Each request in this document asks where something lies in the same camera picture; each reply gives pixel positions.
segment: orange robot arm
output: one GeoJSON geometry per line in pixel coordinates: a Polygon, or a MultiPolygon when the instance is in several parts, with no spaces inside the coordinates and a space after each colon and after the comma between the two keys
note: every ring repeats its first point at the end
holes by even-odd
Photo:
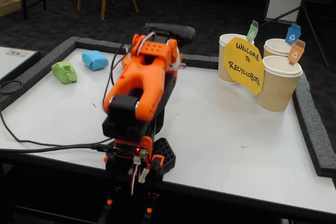
{"type": "Polygon", "coordinates": [[[164,91],[165,73],[170,64],[176,62],[179,53],[175,39],[170,39],[168,45],[152,41],[141,44],[144,37],[135,35],[131,59],[104,101],[106,113],[109,113],[109,104],[115,95],[126,95],[140,88],[143,94],[135,108],[135,118],[140,121],[153,119],[164,91]]]}

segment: kraft paper cup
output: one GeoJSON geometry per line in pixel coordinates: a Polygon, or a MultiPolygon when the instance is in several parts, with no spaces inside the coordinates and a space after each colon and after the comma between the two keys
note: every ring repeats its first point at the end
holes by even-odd
{"type": "Polygon", "coordinates": [[[263,59],[265,78],[263,91],[258,95],[258,105],[267,111],[283,112],[294,93],[300,76],[301,66],[289,64],[283,56],[268,56],[263,59]]]}
{"type": "Polygon", "coordinates": [[[291,45],[284,39],[268,39],[264,44],[264,57],[278,55],[288,57],[291,45]]]}
{"type": "Polygon", "coordinates": [[[238,82],[231,79],[229,73],[226,71],[226,68],[223,66],[224,48],[235,37],[247,40],[246,36],[240,34],[223,34],[219,38],[218,78],[226,84],[238,84],[238,82]]]}

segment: foam block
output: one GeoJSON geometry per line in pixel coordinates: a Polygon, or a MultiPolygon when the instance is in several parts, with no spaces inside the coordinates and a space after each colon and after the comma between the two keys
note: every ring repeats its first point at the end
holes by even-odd
{"type": "Polygon", "coordinates": [[[105,68],[109,64],[108,59],[99,51],[84,52],[82,54],[82,61],[92,71],[105,68]]]}

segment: table surface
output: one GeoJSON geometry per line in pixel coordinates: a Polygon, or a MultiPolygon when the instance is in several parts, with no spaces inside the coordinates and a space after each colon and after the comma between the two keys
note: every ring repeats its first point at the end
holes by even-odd
{"type": "Polygon", "coordinates": [[[0,80],[5,77],[7,74],[12,72],[15,68],[23,64],[26,60],[28,60],[36,51],[25,50],[25,49],[17,49],[19,51],[29,52],[27,56],[15,56],[15,55],[7,55],[6,53],[11,49],[17,48],[9,48],[9,47],[0,47],[0,80]]]}
{"type": "MultiPolygon", "coordinates": [[[[78,82],[61,84],[50,72],[4,110],[20,139],[77,144],[106,138],[101,102],[110,66],[91,71],[81,61],[84,51],[65,59],[78,82]]],[[[110,64],[112,55],[103,54],[110,64]]],[[[115,69],[115,80],[121,70],[115,69]]],[[[334,184],[315,173],[293,101],[282,114],[267,113],[243,86],[221,83],[216,70],[188,67],[178,72],[159,137],[168,139],[177,157],[166,182],[336,214],[334,184]]],[[[39,147],[17,143],[1,125],[0,148],[39,147]]],[[[104,153],[92,150],[35,155],[105,166],[104,153]]]]}

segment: gray foam edge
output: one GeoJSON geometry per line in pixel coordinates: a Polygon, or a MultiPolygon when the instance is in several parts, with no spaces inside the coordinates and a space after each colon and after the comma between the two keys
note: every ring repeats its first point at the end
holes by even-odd
{"type": "Polygon", "coordinates": [[[333,170],[333,173],[336,174],[336,154],[333,151],[320,114],[315,108],[314,100],[310,93],[310,85],[305,74],[301,76],[296,87],[296,99],[310,138],[311,146],[308,146],[308,148],[313,148],[322,169],[333,170]]]}

